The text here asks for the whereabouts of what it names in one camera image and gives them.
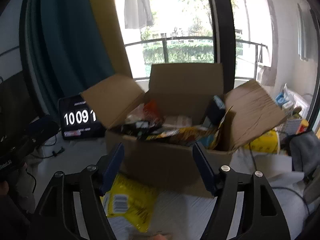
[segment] silver screw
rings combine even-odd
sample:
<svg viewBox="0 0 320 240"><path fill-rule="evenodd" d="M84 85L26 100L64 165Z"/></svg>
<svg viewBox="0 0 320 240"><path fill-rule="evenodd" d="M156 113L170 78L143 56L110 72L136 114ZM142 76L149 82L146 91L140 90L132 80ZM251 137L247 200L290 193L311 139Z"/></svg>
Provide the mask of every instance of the silver screw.
<svg viewBox="0 0 320 240"><path fill-rule="evenodd" d="M228 165L222 165L222 166L221 166L221 169L222 169L223 171L230 171L230 167L229 167Z"/></svg>
<svg viewBox="0 0 320 240"><path fill-rule="evenodd" d="M62 175L63 175L63 172L62 172L62 171L57 171L57 172L54 174L54 176L55 176L56 178L60 178Z"/></svg>
<svg viewBox="0 0 320 240"><path fill-rule="evenodd" d="M96 168L97 168L96 165L91 164L91 165L89 165L89 166L87 167L87 170L88 170L88 171L94 171Z"/></svg>
<svg viewBox="0 0 320 240"><path fill-rule="evenodd" d="M261 171L256 171L254 174L259 178L263 176L263 173Z"/></svg>

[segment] cardboard box flap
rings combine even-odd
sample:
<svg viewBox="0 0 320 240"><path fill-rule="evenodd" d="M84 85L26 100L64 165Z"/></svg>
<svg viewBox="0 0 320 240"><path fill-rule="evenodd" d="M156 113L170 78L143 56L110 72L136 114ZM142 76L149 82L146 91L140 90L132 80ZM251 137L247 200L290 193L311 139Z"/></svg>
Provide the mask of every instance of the cardboard box flap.
<svg viewBox="0 0 320 240"><path fill-rule="evenodd" d="M250 80L225 95L231 115L223 129L223 147L233 150L284 122L284 112L268 93Z"/></svg>
<svg viewBox="0 0 320 240"><path fill-rule="evenodd" d="M151 94L222 95L222 64L153 64L149 92Z"/></svg>
<svg viewBox="0 0 320 240"><path fill-rule="evenodd" d="M81 93L104 127L109 128L120 116L130 112L132 104L144 92L127 76L115 74Z"/></svg>

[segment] wall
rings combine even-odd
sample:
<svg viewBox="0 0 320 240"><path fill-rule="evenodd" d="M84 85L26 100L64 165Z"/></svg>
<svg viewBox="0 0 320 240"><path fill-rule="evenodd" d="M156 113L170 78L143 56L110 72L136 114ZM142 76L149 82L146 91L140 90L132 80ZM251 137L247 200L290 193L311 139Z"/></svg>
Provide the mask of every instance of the wall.
<svg viewBox="0 0 320 240"><path fill-rule="evenodd" d="M22 0L10 0L0 16L0 54L19 45ZM0 76L6 80L22 70L19 49L0 57Z"/></svg>
<svg viewBox="0 0 320 240"><path fill-rule="evenodd" d="M306 0L272 0L278 27L278 64L276 83L271 89L271 96L275 97L282 86L287 83L291 90L300 95L313 94L317 73L317 40L316 30L312 24L309 5ZM301 61L298 55L298 8L308 14L307 21L310 32L308 35L309 61Z"/></svg>

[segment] cardboard box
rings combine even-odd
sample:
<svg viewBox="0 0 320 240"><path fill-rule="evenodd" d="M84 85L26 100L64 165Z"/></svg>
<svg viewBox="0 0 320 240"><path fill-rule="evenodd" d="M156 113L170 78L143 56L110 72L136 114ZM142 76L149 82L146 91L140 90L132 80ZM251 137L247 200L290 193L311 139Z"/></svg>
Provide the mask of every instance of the cardboard box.
<svg viewBox="0 0 320 240"><path fill-rule="evenodd" d="M151 98L163 115L186 115L196 125L213 95L221 96L227 109L232 106L223 126L219 151L207 151L208 161L218 167L230 163L233 150L285 120L284 112L255 80L224 95L221 64L153 65L147 93L133 79L120 74L82 93L106 128L122 124L130 111ZM137 141L107 130L107 151L120 142L125 149L120 169L130 177L161 189L211 197L193 161L191 147Z"/></svg>

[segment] hanging clothes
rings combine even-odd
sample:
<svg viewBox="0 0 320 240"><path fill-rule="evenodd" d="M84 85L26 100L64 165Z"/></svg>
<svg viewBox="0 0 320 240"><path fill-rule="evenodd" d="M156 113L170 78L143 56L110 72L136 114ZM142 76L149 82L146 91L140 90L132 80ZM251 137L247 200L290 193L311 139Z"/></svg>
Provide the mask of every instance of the hanging clothes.
<svg viewBox="0 0 320 240"><path fill-rule="evenodd" d="M126 29L153 26L150 0L124 0L124 25Z"/></svg>

